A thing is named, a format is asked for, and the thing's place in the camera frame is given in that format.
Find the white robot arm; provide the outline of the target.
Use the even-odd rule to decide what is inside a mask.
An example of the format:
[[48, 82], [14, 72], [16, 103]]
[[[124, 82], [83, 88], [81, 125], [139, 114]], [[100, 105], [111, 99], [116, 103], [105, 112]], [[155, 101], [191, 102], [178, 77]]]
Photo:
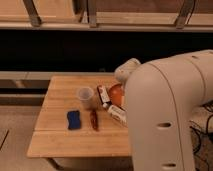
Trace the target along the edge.
[[189, 120], [213, 100], [213, 50], [133, 58], [115, 78], [124, 85], [134, 171], [195, 171]]

